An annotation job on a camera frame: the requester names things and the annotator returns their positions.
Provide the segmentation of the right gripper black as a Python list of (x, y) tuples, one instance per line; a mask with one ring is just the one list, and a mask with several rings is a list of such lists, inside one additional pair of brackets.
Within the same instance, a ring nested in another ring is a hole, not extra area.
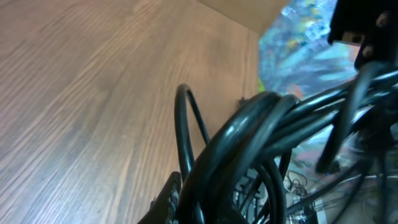
[(397, 0), (337, 0), (328, 43), (358, 45), (354, 61), (361, 68), (370, 61), (397, 66)]

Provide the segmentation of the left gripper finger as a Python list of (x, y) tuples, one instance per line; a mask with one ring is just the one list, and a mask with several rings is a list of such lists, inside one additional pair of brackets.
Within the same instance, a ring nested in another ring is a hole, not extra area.
[(138, 224), (179, 224), (177, 204), (181, 190), (181, 173), (172, 172), (149, 211)]

